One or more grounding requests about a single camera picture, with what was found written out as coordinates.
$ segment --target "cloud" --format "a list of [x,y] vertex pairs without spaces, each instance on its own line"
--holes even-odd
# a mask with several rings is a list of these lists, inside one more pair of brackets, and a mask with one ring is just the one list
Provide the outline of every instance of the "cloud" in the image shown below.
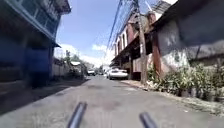
[[96,57],[91,57],[91,56],[86,56],[86,55],[80,55],[80,59],[84,60],[86,62],[89,62],[91,64],[94,64],[95,67],[100,67],[102,65],[102,59],[101,58],[96,58]]
[[92,50],[102,51],[104,53],[103,57],[101,58],[101,63],[103,64],[110,64],[111,60],[114,58],[114,50],[107,49],[106,45],[92,45]]
[[[79,52],[78,50],[70,44],[59,44],[61,48],[55,48],[54,56],[56,58],[64,58],[66,57],[66,50],[70,52],[70,55],[77,55]],[[107,50],[105,45],[92,45],[92,50],[101,51],[103,52],[101,57],[91,57],[79,53],[79,57],[81,60],[94,64],[95,67],[100,67],[102,64],[110,64],[111,60],[114,58],[114,51]]]
[[103,52],[106,52],[106,51],[107,51],[107,46],[105,46],[105,45],[96,45],[96,44],[93,44],[92,49],[93,49],[93,50],[96,50],[96,51],[103,51]]

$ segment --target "sky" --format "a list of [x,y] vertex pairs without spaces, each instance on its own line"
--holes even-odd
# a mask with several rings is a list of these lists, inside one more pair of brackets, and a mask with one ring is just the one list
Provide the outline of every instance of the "sky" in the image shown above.
[[[57,43],[62,48],[55,50],[56,57],[65,57],[68,50],[84,61],[99,67],[109,64],[114,57],[113,50],[107,50],[107,43],[119,0],[69,0],[72,12],[62,17],[57,32]],[[141,11],[148,10],[145,1],[140,0]],[[125,17],[128,3],[122,6],[119,19]]]

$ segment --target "car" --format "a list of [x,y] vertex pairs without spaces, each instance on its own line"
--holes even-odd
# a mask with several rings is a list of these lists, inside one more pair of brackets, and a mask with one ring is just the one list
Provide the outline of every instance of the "car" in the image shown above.
[[98,75],[103,75],[103,73],[102,72],[98,72]]
[[107,72],[107,78],[110,80],[112,80],[112,79],[127,79],[128,73],[127,73],[127,70],[115,67],[115,68],[111,68]]
[[88,76],[95,76],[95,71],[94,70],[88,70],[87,71]]

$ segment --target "window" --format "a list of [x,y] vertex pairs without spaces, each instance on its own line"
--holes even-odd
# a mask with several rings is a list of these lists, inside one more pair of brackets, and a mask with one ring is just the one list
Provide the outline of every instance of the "window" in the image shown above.
[[127,33],[127,35],[126,35],[126,38],[127,38],[127,44],[129,44],[130,43],[130,40],[129,40],[129,33],[128,33],[128,28],[127,28],[127,30],[126,30],[126,33]]
[[125,40],[124,34],[122,35],[122,38],[123,38],[123,49],[124,49],[126,47],[126,40]]
[[53,34],[57,28],[57,22],[49,19],[46,27],[47,27],[47,30]]
[[46,15],[46,13],[43,10],[39,9],[37,16],[36,16],[37,21],[44,26],[47,22],[47,18],[48,17]]
[[36,5],[35,1],[33,1],[33,0],[23,0],[22,6],[26,9],[26,11],[30,15],[34,16],[34,14],[37,10],[37,5]]

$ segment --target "building facade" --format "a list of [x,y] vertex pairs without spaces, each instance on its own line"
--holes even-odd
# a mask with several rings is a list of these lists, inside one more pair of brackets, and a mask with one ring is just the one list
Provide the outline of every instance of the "building facade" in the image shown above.
[[198,63],[223,65],[223,6],[222,0],[179,0],[164,13],[154,24],[161,74]]
[[0,78],[49,78],[57,28],[70,12],[67,0],[1,0]]
[[[158,20],[162,14],[173,4],[176,0],[158,0],[157,4],[152,7],[153,11],[148,12],[145,15],[141,15],[141,21],[143,24],[143,30],[146,40],[146,55],[148,63],[145,65],[148,68],[149,65],[155,61],[153,56],[159,55],[159,49],[152,41],[153,24]],[[127,24],[121,30],[120,34],[114,44],[115,58],[112,65],[120,66],[128,71],[130,79],[140,80],[141,76],[141,50],[139,43],[139,26],[137,14],[132,13]]]

